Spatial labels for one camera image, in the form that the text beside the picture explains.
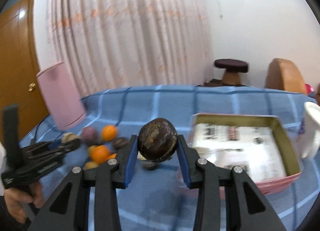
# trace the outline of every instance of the white curtain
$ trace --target white curtain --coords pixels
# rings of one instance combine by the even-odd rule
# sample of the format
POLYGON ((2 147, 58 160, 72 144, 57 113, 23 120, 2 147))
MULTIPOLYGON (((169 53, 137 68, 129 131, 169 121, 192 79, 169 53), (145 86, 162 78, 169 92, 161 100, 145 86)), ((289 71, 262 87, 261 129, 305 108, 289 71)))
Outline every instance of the white curtain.
POLYGON ((48 0, 47 31, 82 95, 212 79, 203 0, 48 0))

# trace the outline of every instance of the brown ball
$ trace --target brown ball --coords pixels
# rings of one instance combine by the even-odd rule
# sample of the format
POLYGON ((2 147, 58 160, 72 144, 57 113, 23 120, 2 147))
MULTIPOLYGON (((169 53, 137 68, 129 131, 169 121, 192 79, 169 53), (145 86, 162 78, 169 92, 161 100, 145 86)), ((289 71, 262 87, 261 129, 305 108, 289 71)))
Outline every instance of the brown ball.
POLYGON ((129 140, 125 137, 118 137, 115 138, 112 142, 112 146, 114 149, 118 150, 118 149, 122 149, 125 146, 127 146, 129 143, 129 140))
POLYGON ((178 134, 167 119, 156 118, 144 125, 138 136, 138 150, 147 160, 170 159, 178 146, 178 134))

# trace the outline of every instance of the table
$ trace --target table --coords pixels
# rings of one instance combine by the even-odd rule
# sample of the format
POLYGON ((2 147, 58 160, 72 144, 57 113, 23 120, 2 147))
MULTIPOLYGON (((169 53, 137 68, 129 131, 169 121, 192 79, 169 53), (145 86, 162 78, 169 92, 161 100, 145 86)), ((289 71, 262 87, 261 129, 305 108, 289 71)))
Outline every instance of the table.
MULTIPOLYGON (((83 98, 87 117, 70 132, 81 133, 85 126, 100 131, 107 124, 118 124, 119 136, 138 134, 148 121, 164 117, 185 138, 190 118, 198 112, 275 115, 279 116, 291 138, 295 138, 302 120, 303 103, 311 98, 279 90, 253 87, 148 86, 106 90, 83 98)), ((35 130, 20 143, 29 145, 35 130)), ((38 130, 37 141, 61 136, 51 117, 38 130)), ((87 161, 86 147, 68 154, 65 165, 41 179, 48 198, 63 177, 76 165, 87 161)), ((320 156, 304 160, 303 173, 290 188, 267 196, 287 230, 295 230, 313 205, 320 187, 320 156)), ((145 171, 137 162, 133 180, 126 190, 117 190, 119 215, 123 231, 191 231, 196 212, 196 199, 182 196, 177 180, 177 156, 155 171, 145 171)), ((91 190, 89 230, 93 230, 94 188, 91 190)), ((221 203, 221 230, 225 230, 225 206, 221 203)))

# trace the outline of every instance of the pink box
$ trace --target pink box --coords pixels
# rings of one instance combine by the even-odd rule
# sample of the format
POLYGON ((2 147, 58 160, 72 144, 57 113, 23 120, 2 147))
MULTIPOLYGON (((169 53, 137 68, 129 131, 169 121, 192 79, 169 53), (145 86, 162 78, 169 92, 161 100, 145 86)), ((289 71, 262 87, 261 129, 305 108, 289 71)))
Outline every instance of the pink box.
POLYGON ((81 96, 63 62, 58 62, 37 74, 44 102, 60 130, 77 125, 86 117, 81 96))

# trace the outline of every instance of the human hand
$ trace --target human hand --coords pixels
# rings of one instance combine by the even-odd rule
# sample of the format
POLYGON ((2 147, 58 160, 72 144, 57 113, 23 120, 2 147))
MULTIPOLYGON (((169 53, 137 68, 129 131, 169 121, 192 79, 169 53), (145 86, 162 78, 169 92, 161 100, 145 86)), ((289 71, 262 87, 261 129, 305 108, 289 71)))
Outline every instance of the human hand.
POLYGON ((39 181, 30 185, 32 196, 16 188, 9 188, 4 191, 4 201, 7 205, 9 214, 19 223, 24 224, 28 218, 20 202, 33 203, 36 208, 44 205, 42 186, 39 181))

